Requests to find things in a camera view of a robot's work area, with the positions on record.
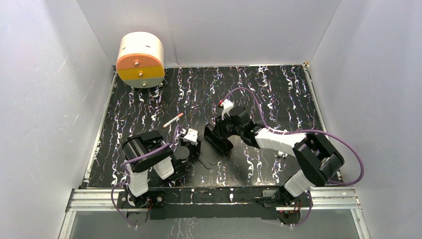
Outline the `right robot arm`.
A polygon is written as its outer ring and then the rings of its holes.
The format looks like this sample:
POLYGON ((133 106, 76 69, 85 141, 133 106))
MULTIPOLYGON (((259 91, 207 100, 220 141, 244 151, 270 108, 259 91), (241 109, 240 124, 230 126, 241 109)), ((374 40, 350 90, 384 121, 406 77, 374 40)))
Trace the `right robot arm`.
POLYGON ((293 206, 300 195, 314 186, 325 186, 344 165, 344 158, 320 132, 277 134, 265 125, 255 123, 244 107, 224 109, 223 115, 205 126, 204 137, 221 155, 233 149, 229 137, 236 135, 248 145, 280 151, 296 158, 300 170, 291 176, 277 192, 263 193, 256 202, 293 206))

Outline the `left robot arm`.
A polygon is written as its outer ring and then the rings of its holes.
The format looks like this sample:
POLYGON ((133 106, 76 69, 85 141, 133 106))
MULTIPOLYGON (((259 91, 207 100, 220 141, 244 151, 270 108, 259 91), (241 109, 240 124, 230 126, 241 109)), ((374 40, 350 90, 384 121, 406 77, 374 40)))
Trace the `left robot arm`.
POLYGON ((185 174, 191 160, 199 157, 204 137, 197 130, 182 129, 176 136, 179 142, 175 145, 166 143, 157 130, 131 136, 124 142, 122 167, 128 177, 124 197, 130 206, 141 208, 151 202, 148 197, 151 168, 159 179, 173 182, 185 174))

